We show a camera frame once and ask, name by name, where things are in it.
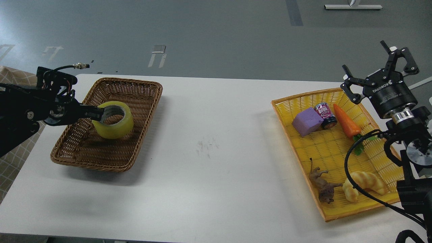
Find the yellow plastic basket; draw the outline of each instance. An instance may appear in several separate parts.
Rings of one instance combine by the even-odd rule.
[[[350,102],[340,88],[318,90],[272,101],[273,108],[298,158],[303,175],[322,217],[326,222],[329,222],[382,207],[383,205],[361,194],[358,202],[349,202],[345,198],[342,187],[335,188],[334,202],[328,204],[318,200],[318,189],[314,187],[308,177],[311,169],[309,158],[313,158],[314,167],[319,166],[321,170],[329,170],[329,173],[323,174],[322,178],[328,182],[344,183],[346,175],[343,163],[349,147],[353,144],[353,141],[346,137],[339,124],[328,130],[320,129],[305,137],[302,137],[293,127],[292,121],[298,113],[321,102],[327,102],[332,112],[333,104],[338,104],[361,127],[362,134],[379,127],[363,105],[355,105]],[[387,184],[390,193],[385,195],[380,195],[374,191],[370,191],[370,193],[390,204],[398,202],[396,181],[403,179],[402,168],[396,166],[385,156],[382,139],[366,141],[363,144],[365,151],[362,154],[356,156],[352,153],[349,157],[349,171],[366,171],[375,174]],[[394,148],[392,151],[393,154],[397,154]]]

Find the wicker basket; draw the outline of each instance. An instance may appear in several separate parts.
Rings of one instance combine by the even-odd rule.
[[[101,78],[93,85],[83,103],[98,106],[117,100],[126,103],[132,113],[132,131],[119,139],[105,139],[98,135],[90,119],[80,119],[69,125],[51,152],[55,163],[103,171],[122,172],[130,169],[141,149],[153,113],[162,94],[156,82]],[[121,117],[112,116],[106,123]]]
[[[313,158],[314,167],[319,166],[323,170],[329,170],[328,174],[323,174],[322,176],[325,180],[328,182],[343,183],[346,179],[343,168],[344,159],[349,147],[353,144],[353,141],[346,137],[340,125],[336,125],[329,130],[318,130],[305,137],[300,136],[291,124],[293,119],[301,111],[314,107],[320,102],[327,102],[332,111],[332,104],[338,104],[361,127],[362,134],[379,127],[363,105],[355,105],[350,102],[340,88],[303,93],[272,101],[273,108],[298,158],[302,173],[322,217],[328,222],[382,207],[381,204],[361,194],[357,203],[351,203],[345,198],[342,187],[335,188],[334,202],[330,204],[319,202],[318,190],[308,178],[311,169],[309,158]],[[390,193],[385,195],[379,195],[374,191],[370,191],[370,193],[390,204],[398,202],[399,196],[396,191],[396,181],[403,179],[402,168],[396,166],[385,156],[383,140],[367,141],[364,142],[364,145],[365,151],[361,155],[356,156],[353,153],[349,157],[348,165],[350,172],[366,171],[374,173],[383,179]]]

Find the robotic arm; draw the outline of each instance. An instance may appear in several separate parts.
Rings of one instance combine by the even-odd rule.
[[[359,104],[364,98],[368,98],[381,119],[391,118],[386,122],[388,130],[385,132],[375,131],[375,135],[386,139],[384,151],[387,157],[403,168],[404,180],[397,181],[397,191],[404,209],[393,208],[393,206],[359,189],[347,169],[348,157],[352,149],[345,159],[345,171],[348,179],[351,183],[354,182],[354,187],[359,189],[361,193],[411,219],[414,218],[414,221],[426,229],[428,242],[432,243],[432,178],[415,179],[410,166],[410,163],[413,163],[417,172],[424,168],[432,168],[432,136],[427,131],[430,111],[424,106],[413,109],[418,102],[403,81],[405,76],[419,72],[408,48],[389,48],[384,41],[381,41],[381,44],[388,53],[385,67],[370,74],[365,79],[359,79],[353,77],[348,67],[343,65],[342,68],[346,75],[343,77],[344,83],[340,87],[353,103]],[[395,70],[399,58],[404,58],[407,61],[403,72]],[[353,84],[362,86],[363,94],[354,94],[350,89]],[[401,160],[394,156],[390,150],[393,143],[405,145],[406,149],[400,151]],[[423,214],[424,219],[419,218],[416,214]]]
[[[75,99],[73,75],[59,72],[64,68],[89,68],[88,64],[48,69],[38,67],[36,87],[0,83],[0,157],[39,130],[38,121],[50,126],[69,125],[80,118],[100,121],[103,108],[86,106]]]

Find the robotiq logo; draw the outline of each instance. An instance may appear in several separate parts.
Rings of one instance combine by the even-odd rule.
[[[389,80],[388,83],[385,83],[385,84],[381,85],[381,87],[378,87],[378,88],[372,90],[372,92],[375,93],[375,92],[377,92],[377,91],[379,91],[379,90],[381,90],[381,89],[383,89],[383,88],[385,88],[385,87],[387,87],[387,86],[389,86],[389,85],[392,85],[392,84],[393,84],[393,83],[391,82],[391,80]]]

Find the can label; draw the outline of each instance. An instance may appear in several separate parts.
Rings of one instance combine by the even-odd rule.
[[[329,118],[333,116],[331,110],[326,102],[319,103],[314,107],[314,110],[323,118]]]

